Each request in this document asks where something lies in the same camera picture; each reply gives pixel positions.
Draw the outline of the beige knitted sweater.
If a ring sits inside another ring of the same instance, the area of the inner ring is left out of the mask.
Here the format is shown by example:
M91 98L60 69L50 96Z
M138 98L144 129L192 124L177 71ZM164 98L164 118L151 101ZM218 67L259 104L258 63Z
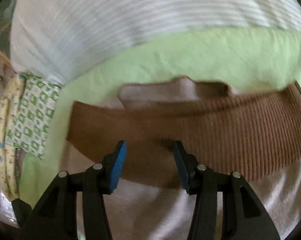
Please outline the beige knitted sweater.
M301 221L301 87L237 94L180 78L128 84L97 107L75 102L61 169L83 172L127 143L117 190L106 197L115 239L185 239L195 198L183 190L173 142L215 172L241 172L281 239Z

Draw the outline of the yellow cartoon print pillow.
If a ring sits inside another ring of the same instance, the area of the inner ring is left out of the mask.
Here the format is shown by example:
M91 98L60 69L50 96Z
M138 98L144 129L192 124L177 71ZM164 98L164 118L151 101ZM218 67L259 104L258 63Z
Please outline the yellow cartoon print pillow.
M7 126L16 117L25 86L25 77L14 76L6 85L0 98L0 189L11 202L19 198L19 188L15 175L16 149L5 143Z

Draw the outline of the green white patterned pillow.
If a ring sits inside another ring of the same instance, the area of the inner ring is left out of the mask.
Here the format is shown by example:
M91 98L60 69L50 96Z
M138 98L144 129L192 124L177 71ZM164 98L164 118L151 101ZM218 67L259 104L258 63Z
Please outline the green white patterned pillow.
M6 144L42 159L59 92L53 83L26 75L18 111L8 125Z

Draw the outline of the green bed sheet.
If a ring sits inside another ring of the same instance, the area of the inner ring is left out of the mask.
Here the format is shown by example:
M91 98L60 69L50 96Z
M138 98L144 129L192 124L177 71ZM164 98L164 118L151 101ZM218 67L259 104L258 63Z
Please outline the green bed sheet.
M301 33L274 28L212 28L153 39L98 64L64 86L55 105L42 159L27 155L20 198L35 205L58 173L74 101L98 105L125 83L188 76L222 81L240 92L301 86Z

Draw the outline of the white striped pillow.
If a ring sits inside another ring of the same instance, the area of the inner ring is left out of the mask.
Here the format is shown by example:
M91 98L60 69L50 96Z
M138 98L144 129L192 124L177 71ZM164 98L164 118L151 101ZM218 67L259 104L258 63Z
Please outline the white striped pillow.
M298 0L17 0L10 60L64 85L152 37L209 27L301 32Z

